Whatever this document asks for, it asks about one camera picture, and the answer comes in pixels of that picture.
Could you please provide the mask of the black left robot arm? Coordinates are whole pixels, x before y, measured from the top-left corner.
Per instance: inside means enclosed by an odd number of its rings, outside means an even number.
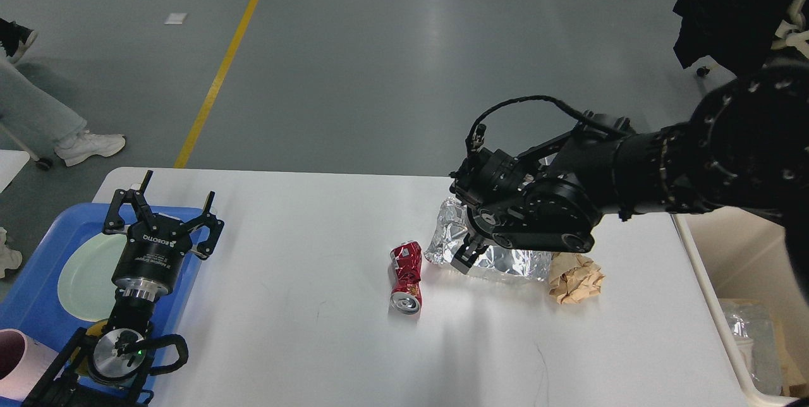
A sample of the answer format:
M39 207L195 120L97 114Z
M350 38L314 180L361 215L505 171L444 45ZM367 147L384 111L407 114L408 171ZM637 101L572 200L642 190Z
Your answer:
M185 339L154 323L158 302L174 292L185 260L207 260L224 228L213 212L210 191L190 220L150 208L145 189L118 189L103 222L104 235L122 235L125 245L111 275L114 305L98 335L78 327L44 370L23 406L147 406L150 377L170 374L190 357Z

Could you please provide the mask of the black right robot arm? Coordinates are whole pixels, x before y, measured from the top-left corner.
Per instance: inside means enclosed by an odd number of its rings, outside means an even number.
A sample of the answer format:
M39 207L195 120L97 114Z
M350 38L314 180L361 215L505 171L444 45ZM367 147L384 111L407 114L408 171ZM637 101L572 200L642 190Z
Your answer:
M451 265L467 274L491 246L587 253L606 214L627 221L736 207L783 226L806 296L807 98L807 63L781 59L711 91L688 121L653 133L548 95L500 102L475 119L451 173L449 190L468 220ZM485 117L530 101L554 104L575 127L516 156L487 150Z

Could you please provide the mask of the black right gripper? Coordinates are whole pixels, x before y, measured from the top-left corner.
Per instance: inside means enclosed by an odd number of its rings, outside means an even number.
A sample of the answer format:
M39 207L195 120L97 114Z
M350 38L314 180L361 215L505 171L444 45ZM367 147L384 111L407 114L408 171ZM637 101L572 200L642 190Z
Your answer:
M506 222L506 211L502 208L480 208L465 205L468 234L463 237L459 248L454 252L451 267L464 275L469 274L489 246L506 248L501 237L495 237L498 226Z

